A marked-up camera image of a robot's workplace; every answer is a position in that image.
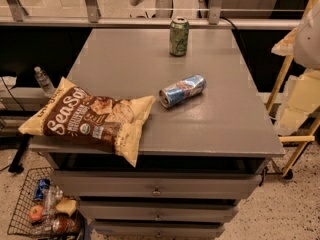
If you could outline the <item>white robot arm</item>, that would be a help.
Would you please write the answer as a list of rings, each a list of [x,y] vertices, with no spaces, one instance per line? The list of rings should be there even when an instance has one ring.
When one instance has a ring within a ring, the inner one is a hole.
[[[306,68],[300,76],[290,76],[286,81],[276,113],[277,134],[291,135],[320,107],[320,1],[271,52],[292,55],[297,64]]]

